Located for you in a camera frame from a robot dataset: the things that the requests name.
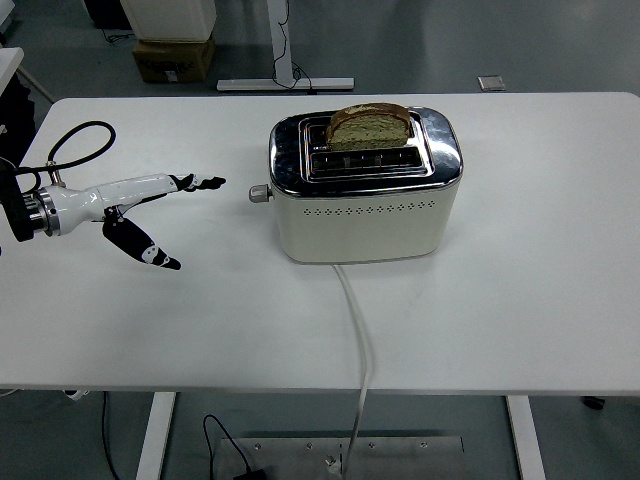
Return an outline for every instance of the gray floor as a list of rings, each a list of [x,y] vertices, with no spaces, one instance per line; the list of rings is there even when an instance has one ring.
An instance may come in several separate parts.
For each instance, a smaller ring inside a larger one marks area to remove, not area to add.
[[[24,49],[23,66],[57,98],[219,95],[218,79],[271,76],[263,1],[216,1],[214,62],[205,82],[190,85],[143,83],[131,56],[135,40],[107,44],[80,0],[16,3],[8,46]],[[294,60],[312,77],[354,77],[356,94],[476,92],[478,75],[500,74],[512,92],[640,95],[640,9],[633,0],[372,5],[292,0]],[[36,93],[32,98],[40,123],[48,104]],[[352,395],[182,394],[163,478],[207,478],[201,425],[206,413],[219,415],[238,436],[339,435],[349,430],[356,401]],[[640,477],[640,406],[607,402],[597,412],[574,397],[532,399],[549,480]],[[148,393],[112,395],[110,443],[123,479],[135,476],[150,404]],[[0,398],[0,478],[111,478],[102,452],[101,408],[99,392],[79,402],[61,392]],[[500,398],[373,395],[363,429],[460,435],[473,478],[518,478]],[[210,430],[219,438],[213,424]]]

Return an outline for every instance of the cream toaster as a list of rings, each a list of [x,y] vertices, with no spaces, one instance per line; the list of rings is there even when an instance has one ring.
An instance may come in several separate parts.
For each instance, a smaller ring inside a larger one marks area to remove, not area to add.
[[[335,112],[280,121],[269,139],[270,185],[284,252],[302,263],[352,263],[425,255],[442,239],[462,177],[449,121],[410,107],[406,145],[332,151],[325,132]]]

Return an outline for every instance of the toaster knob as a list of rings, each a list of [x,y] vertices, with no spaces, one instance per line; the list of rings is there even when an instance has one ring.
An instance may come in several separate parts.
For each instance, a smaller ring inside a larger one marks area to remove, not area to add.
[[[249,200],[253,203],[268,202],[272,196],[269,185],[254,185],[249,189]]]

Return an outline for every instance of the black cable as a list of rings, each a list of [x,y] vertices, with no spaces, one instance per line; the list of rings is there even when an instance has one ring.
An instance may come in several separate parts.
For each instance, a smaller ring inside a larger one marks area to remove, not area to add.
[[[110,43],[111,45],[113,45],[116,42],[119,42],[120,40],[124,40],[125,38],[133,37],[135,35],[135,33],[126,33],[121,35],[107,36],[106,32],[104,31],[104,28],[101,28],[100,30],[102,30],[102,36],[104,36],[104,39],[107,41],[107,43]]]
[[[275,83],[276,85],[278,85],[278,86],[280,86],[282,88],[285,88],[287,90],[293,90],[294,88],[296,88],[296,85],[298,84],[298,81],[302,78],[302,75],[304,75],[305,77],[307,77],[307,80],[309,80],[309,93],[313,93],[313,85],[311,85],[311,78],[294,61],[291,62],[291,65],[293,65],[295,67],[293,69],[293,78],[295,80],[293,85],[291,85],[291,86],[284,85],[284,84],[278,82],[277,77],[276,77],[276,63],[277,63],[278,60],[280,60],[281,58],[283,58],[286,55],[286,53],[287,53],[287,43],[289,43],[289,39],[287,38],[286,33],[284,33],[284,26],[287,23],[289,23],[289,0],[286,1],[286,7],[287,7],[287,14],[285,16],[284,22],[278,22],[278,26],[280,27],[280,31],[282,32],[282,36],[284,37],[284,48],[282,49],[282,54],[279,57],[277,57],[277,58],[275,58],[273,60],[273,73],[271,74],[271,80],[273,80],[273,83]]]
[[[209,478],[210,478],[210,480],[213,480],[213,450],[211,449],[211,441],[209,440],[209,434],[207,433],[207,419],[208,418],[213,418],[216,421],[216,423],[220,426],[220,428],[225,433],[225,435],[227,436],[229,441],[231,441],[231,444],[235,447],[235,449],[238,451],[238,453],[242,457],[242,460],[244,461],[244,464],[247,467],[247,473],[251,473],[251,467],[249,466],[249,462],[247,462],[247,457],[244,456],[244,453],[242,453],[242,450],[240,450],[240,448],[238,447],[236,442],[233,440],[233,438],[231,438],[231,435],[229,435],[229,432],[227,432],[227,429],[224,428],[224,425],[222,425],[222,422],[220,420],[218,420],[218,417],[216,417],[215,415],[212,415],[211,413],[209,413],[209,414],[205,415],[204,419],[202,420],[202,429],[204,430],[204,437],[207,439],[207,447],[209,448]]]
[[[55,165],[54,158],[58,150],[60,150],[60,148],[67,142],[67,140],[73,137],[76,133],[89,127],[106,128],[109,131],[109,140],[107,140],[107,143],[105,143],[100,149],[96,150],[95,152],[85,157],[79,158],[78,160],[73,160],[71,162]],[[42,180],[40,179],[40,175],[39,175],[40,172],[54,172],[56,170],[64,170],[67,168],[77,167],[78,165],[82,165],[83,163],[90,162],[91,160],[99,157],[100,155],[105,153],[107,150],[109,150],[113,146],[115,141],[116,141],[116,131],[113,128],[113,126],[111,126],[107,122],[103,122],[100,120],[91,120],[89,122],[84,122],[72,128],[71,130],[69,130],[60,140],[56,142],[56,144],[53,146],[53,148],[49,152],[49,156],[47,158],[50,165],[45,165],[43,167],[18,167],[13,169],[13,174],[15,176],[24,175],[24,174],[35,175],[36,177],[35,185],[25,192],[25,193],[33,193],[38,188],[40,188],[40,185],[42,183]]]
[[[106,435],[106,413],[107,413],[107,403],[109,401],[109,392],[103,392],[102,397],[102,447],[104,448],[104,455],[107,458],[107,463],[109,464],[109,470],[111,470],[111,475],[115,480],[120,480],[116,470],[113,468],[113,462],[111,461],[111,452],[109,451],[109,447],[107,446],[107,435]]]

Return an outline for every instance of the bread slice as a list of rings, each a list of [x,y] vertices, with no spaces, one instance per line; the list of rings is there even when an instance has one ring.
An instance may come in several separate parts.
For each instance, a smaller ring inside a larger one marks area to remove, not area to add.
[[[331,150],[402,147],[409,139],[406,107],[393,103],[365,103],[338,110],[327,128]]]

